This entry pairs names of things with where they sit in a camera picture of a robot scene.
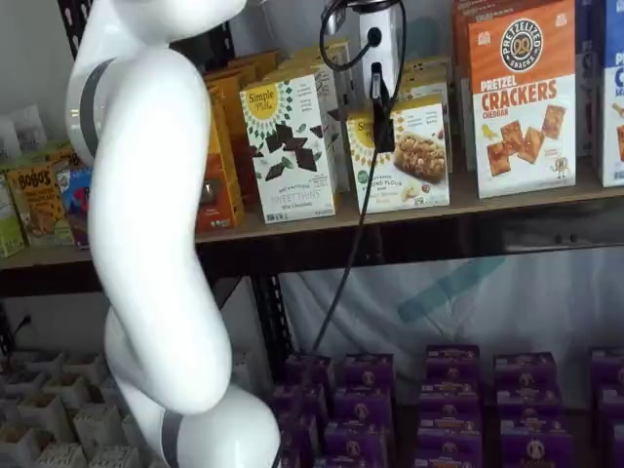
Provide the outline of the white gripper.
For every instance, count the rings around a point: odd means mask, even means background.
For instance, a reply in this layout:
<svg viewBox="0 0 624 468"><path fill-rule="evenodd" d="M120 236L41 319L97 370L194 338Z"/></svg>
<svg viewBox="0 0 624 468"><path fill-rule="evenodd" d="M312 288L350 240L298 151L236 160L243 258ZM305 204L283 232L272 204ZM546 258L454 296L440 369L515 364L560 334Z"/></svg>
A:
<svg viewBox="0 0 624 468"><path fill-rule="evenodd" d="M400 82L403 9L400 3L359 3L361 48L372 44L361 59L363 91L371 100L373 141L376 152L394 150L391 97Z"/></svg>

